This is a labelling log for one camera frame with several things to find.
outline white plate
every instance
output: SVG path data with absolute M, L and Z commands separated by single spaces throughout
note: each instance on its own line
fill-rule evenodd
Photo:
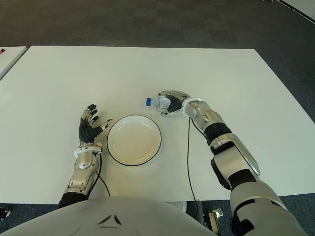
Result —
M 144 116 L 133 115 L 120 119 L 110 129 L 107 147 L 111 156 L 127 166 L 150 161 L 161 146 L 157 124 Z

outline robotic arm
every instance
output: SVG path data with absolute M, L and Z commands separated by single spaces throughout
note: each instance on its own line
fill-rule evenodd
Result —
M 79 126 L 80 146 L 74 152 L 76 161 L 74 163 L 74 172 L 71 180 L 59 202 L 58 208 L 87 200 L 93 189 L 94 176 L 98 169 L 98 160 L 96 155 L 101 155 L 102 144 L 94 145 L 94 138 L 109 126 L 109 119 L 98 127 L 92 127 L 98 116 L 96 105 L 92 104 L 83 112 Z
M 159 95 L 171 101 L 163 114 L 181 110 L 204 133 L 214 154 L 212 168 L 220 184 L 231 190 L 230 223 L 236 236 L 306 235 L 277 194 L 260 180 L 257 162 L 218 113 L 200 98 L 181 91 L 163 91 Z

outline plastic water bottle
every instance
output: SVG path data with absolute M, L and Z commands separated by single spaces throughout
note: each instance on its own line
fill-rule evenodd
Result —
M 154 107 L 158 111 L 165 111 L 171 105 L 171 101 L 165 96 L 155 96 L 154 98 L 147 98 L 147 106 Z

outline blue bottle cap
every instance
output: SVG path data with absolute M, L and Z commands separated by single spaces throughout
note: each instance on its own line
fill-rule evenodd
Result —
M 147 98 L 147 107 L 150 107 L 150 106 L 151 106 L 151 99 Z

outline robot chest logo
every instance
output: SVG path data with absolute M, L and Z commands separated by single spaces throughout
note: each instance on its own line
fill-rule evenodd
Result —
M 117 215 L 115 215 L 114 217 L 112 217 L 112 215 L 109 215 L 97 225 L 99 225 L 99 229 L 118 229 L 119 225 L 122 224 Z

